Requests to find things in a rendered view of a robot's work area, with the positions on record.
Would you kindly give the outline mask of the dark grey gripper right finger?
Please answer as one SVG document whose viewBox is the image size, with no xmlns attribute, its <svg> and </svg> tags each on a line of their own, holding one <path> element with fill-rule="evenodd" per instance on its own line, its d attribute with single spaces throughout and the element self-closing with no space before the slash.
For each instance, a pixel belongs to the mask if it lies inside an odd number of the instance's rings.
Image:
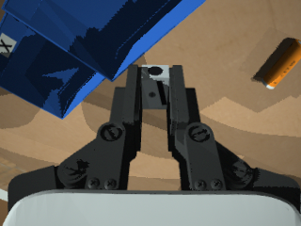
<svg viewBox="0 0 301 226">
<path fill-rule="evenodd" d="M 217 142 L 210 126 L 200 121 L 196 90 L 185 87 L 182 65 L 168 70 L 167 146 L 179 162 L 182 190 L 261 191 L 290 202 L 301 215 L 299 184 L 288 176 L 251 168 Z"/>
</svg>

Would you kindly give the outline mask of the orange battery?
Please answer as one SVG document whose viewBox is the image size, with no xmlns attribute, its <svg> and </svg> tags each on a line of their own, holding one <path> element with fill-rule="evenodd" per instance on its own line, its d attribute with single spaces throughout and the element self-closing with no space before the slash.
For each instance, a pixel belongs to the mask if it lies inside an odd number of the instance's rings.
<svg viewBox="0 0 301 226">
<path fill-rule="evenodd" d="M 301 40 L 294 40 L 273 67 L 261 80 L 269 89 L 273 89 L 301 58 Z"/>
</svg>

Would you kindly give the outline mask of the blue open-top bin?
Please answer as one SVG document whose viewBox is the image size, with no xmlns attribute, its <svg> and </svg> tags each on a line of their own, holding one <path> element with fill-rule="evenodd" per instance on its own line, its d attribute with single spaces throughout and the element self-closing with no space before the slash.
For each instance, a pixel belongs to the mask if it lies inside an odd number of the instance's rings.
<svg viewBox="0 0 301 226">
<path fill-rule="evenodd" d="M 63 120 L 205 1 L 5 0 L 0 87 Z"/>
</svg>

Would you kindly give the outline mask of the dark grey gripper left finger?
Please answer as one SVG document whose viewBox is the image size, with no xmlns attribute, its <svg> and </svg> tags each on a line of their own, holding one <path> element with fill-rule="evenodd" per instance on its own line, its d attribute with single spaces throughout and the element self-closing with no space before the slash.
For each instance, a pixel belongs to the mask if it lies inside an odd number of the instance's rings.
<svg viewBox="0 0 301 226">
<path fill-rule="evenodd" d="M 46 190 L 127 190 L 130 162 L 141 150 L 141 72 L 142 67 L 128 65 L 126 87 L 115 87 L 109 122 L 95 139 L 59 166 L 19 174 L 9 182 L 8 213 L 22 198 Z"/>
</svg>

